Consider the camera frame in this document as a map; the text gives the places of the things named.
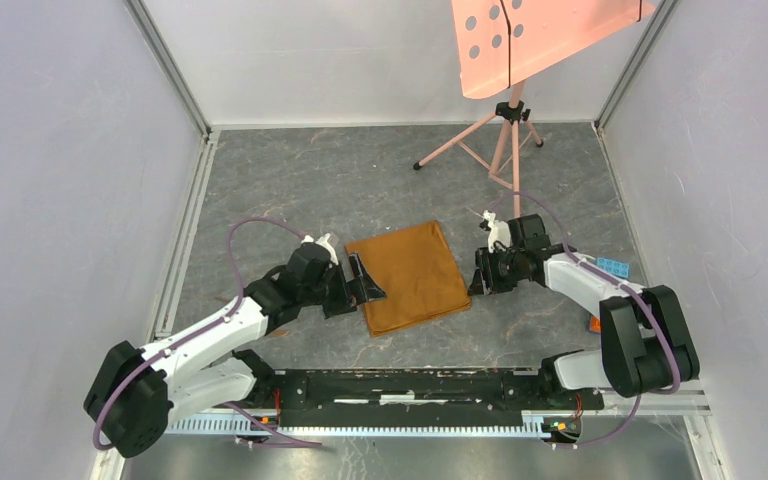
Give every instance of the pink tripod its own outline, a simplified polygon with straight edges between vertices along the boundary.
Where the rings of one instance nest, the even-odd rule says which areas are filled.
[[[419,170],[454,145],[460,145],[466,153],[470,154],[472,158],[487,169],[487,176],[490,177],[491,180],[514,192],[519,192],[519,149],[525,145],[529,137],[534,137],[534,141],[538,147],[543,146],[543,140],[540,138],[540,135],[537,134],[537,130],[534,129],[531,120],[528,119],[531,110],[526,109],[523,111],[523,103],[520,100],[520,97],[522,96],[522,89],[524,86],[525,80],[514,84],[511,88],[511,99],[507,103],[502,102],[496,105],[495,112],[470,125],[469,128],[457,134],[454,138],[440,146],[440,148],[434,150],[430,155],[416,162],[413,165],[413,169]],[[502,131],[499,133],[499,141],[496,143],[496,151],[493,152],[493,160],[488,165],[487,162],[475,153],[474,150],[466,146],[466,144],[463,143],[463,140],[472,132],[478,130],[497,116],[502,117],[504,122],[502,123]],[[529,134],[525,137],[522,143],[519,142],[519,122],[525,122],[525,126],[528,127],[529,130]],[[505,153],[505,142],[508,140],[508,135],[511,136],[511,156],[508,157],[503,165],[499,166],[499,163],[502,160],[502,154]],[[513,183],[506,182],[498,176],[509,163],[513,163]],[[519,217],[520,214],[519,196],[514,195],[514,218]]]

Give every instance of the blue object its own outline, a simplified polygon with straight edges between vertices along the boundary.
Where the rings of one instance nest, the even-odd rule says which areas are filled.
[[[628,280],[629,266],[627,263],[611,260],[610,258],[597,258],[596,266],[602,270],[610,273],[615,277],[620,277]]]

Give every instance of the purple cable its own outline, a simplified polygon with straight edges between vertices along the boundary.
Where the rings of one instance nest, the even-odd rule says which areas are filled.
[[[322,444],[319,442],[306,442],[304,440],[299,440],[298,438],[293,438],[289,435],[284,435],[283,433],[279,432],[278,430],[275,430],[274,428],[268,427],[264,425],[263,423],[259,422],[254,416],[252,416],[247,411],[243,410],[242,408],[234,405],[233,403],[223,403],[222,405],[230,408],[231,410],[234,410],[235,412],[239,413],[240,415],[246,417],[246,420],[252,422],[255,424],[258,428],[261,430],[267,431],[270,434],[272,434],[275,437],[284,439],[287,441],[287,443],[254,443],[251,442],[249,445],[252,447],[265,447],[265,448],[312,448],[312,447],[321,447]]]
[[[569,235],[567,233],[567,229],[564,227],[563,222],[561,222],[560,217],[558,216],[555,211],[549,207],[545,202],[540,200],[539,198],[535,197],[534,195],[531,195],[526,192],[510,192],[506,193],[505,195],[502,195],[499,199],[497,199],[495,202],[493,202],[490,207],[488,208],[489,211],[494,211],[496,207],[499,206],[499,204],[511,195],[520,195],[523,197],[528,198],[532,202],[536,203],[540,206],[543,210],[546,211],[546,213],[549,214],[550,217],[552,217],[552,220],[555,222],[555,224],[558,226],[558,228],[561,229],[561,243],[564,246],[564,253],[572,259],[577,265],[580,265],[585,270],[595,274],[599,278],[602,278],[608,282],[610,282],[612,285],[615,285],[619,287],[622,291],[625,293],[628,293],[631,298],[634,300],[635,303],[637,303],[637,306],[640,307],[640,310],[646,315],[646,319],[649,320],[649,324],[652,326],[652,330],[655,331],[655,336],[658,338],[658,343],[661,345],[661,348],[664,349],[664,355],[667,357],[667,362],[670,365],[670,373],[672,374],[673,384],[670,386],[670,388],[665,390],[658,390],[653,393],[661,393],[661,394],[670,394],[675,393],[678,391],[680,385],[681,385],[681,373],[678,369],[678,363],[676,362],[675,355],[673,355],[672,349],[670,349],[669,344],[667,344],[667,338],[664,335],[664,332],[661,330],[661,327],[658,325],[658,322],[655,320],[655,316],[652,315],[651,309],[646,305],[646,303],[643,301],[642,298],[640,298],[640,295],[637,294],[632,288],[625,285],[624,283],[618,281],[616,278],[614,278],[611,274],[602,271],[602,269],[595,267],[591,264],[589,264],[586,261],[582,261],[579,259],[570,249],[569,247]],[[554,443],[552,444],[555,448],[561,448],[566,450],[575,450],[581,447],[587,447],[591,445],[598,445],[602,442],[606,442],[620,433],[622,433],[629,424],[631,424],[631,421],[634,419],[634,416],[637,414],[637,409],[640,408],[640,400],[642,398],[642,395],[638,395],[637,398],[634,401],[634,406],[631,408],[631,411],[628,413],[628,416],[625,420],[620,424],[619,427],[617,427],[616,430],[613,432],[599,438],[595,438],[593,440],[588,440],[586,442],[577,443],[575,445],[569,445],[569,444],[562,444],[562,443]]]
[[[234,315],[235,313],[237,313],[237,310],[240,308],[240,305],[242,305],[242,303],[243,303],[243,296],[245,295],[245,288],[246,288],[246,282],[243,280],[242,275],[240,275],[240,269],[237,268],[237,262],[234,261],[234,253],[231,250],[231,240],[234,238],[234,232],[237,231],[238,228],[242,227],[243,225],[245,225],[247,223],[251,223],[251,222],[271,223],[273,225],[277,225],[277,226],[279,226],[279,227],[289,231],[290,233],[292,233],[293,235],[295,235],[295,236],[297,236],[299,238],[304,238],[304,236],[305,236],[305,234],[302,231],[297,230],[297,229],[291,227],[286,222],[281,221],[281,220],[276,220],[274,218],[269,218],[269,217],[249,217],[249,218],[244,218],[243,220],[240,220],[239,222],[235,223],[231,227],[231,230],[228,232],[228,240],[226,242],[226,247],[228,249],[228,261],[231,264],[231,270],[234,272],[234,278],[237,280],[237,298],[236,298],[236,301],[234,302],[234,305],[231,307],[231,310],[228,311],[228,315],[227,315],[228,317],[230,317],[230,316]],[[104,402],[104,406],[101,407],[101,412],[99,412],[98,419],[96,420],[95,426],[93,427],[93,445],[95,446],[95,448],[98,449],[98,450],[110,450],[111,448],[113,448],[113,444],[111,444],[111,443],[109,443],[107,445],[104,445],[103,443],[101,443],[101,426],[104,425],[104,421],[107,419],[107,415],[110,413],[110,408],[113,406],[113,404],[119,398],[119,396],[122,395],[122,392],[128,387],[128,385],[130,385],[131,382],[133,382],[134,379],[137,378],[137,376],[139,376],[139,374],[144,372],[148,367],[152,366],[155,362],[157,362],[161,358],[164,358],[166,356],[165,352],[175,350],[176,348],[180,347],[181,345],[184,345],[185,343],[189,342],[190,340],[192,340],[192,339],[202,335],[205,332],[208,332],[208,331],[212,330],[213,328],[215,328],[217,325],[223,323],[224,321],[225,321],[224,317],[219,317],[216,320],[208,323],[207,325],[199,328],[198,330],[194,330],[193,332],[189,333],[188,335],[185,335],[185,336],[181,337],[177,341],[169,344],[169,346],[167,346],[163,350],[157,352],[155,355],[150,357],[148,360],[146,360],[145,362],[140,364],[139,367],[135,368],[134,371],[132,371],[130,374],[128,374],[128,376],[125,377],[124,380],[122,380],[122,383],[120,383],[116,387],[116,389],[113,390],[113,393],[110,394],[110,398],[108,398],[107,401]],[[241,409],[235,408],[235,410],[238,410],[241,413],[243,413]],[[281,436],[282,438],[286,437],[286,435],[279,434],[278,432],[275,432],[275,434]],[[303,442],[302,440],[295,440],[295,441],[296,442],[302,442],[302,443],[312,443],[312,442]]]

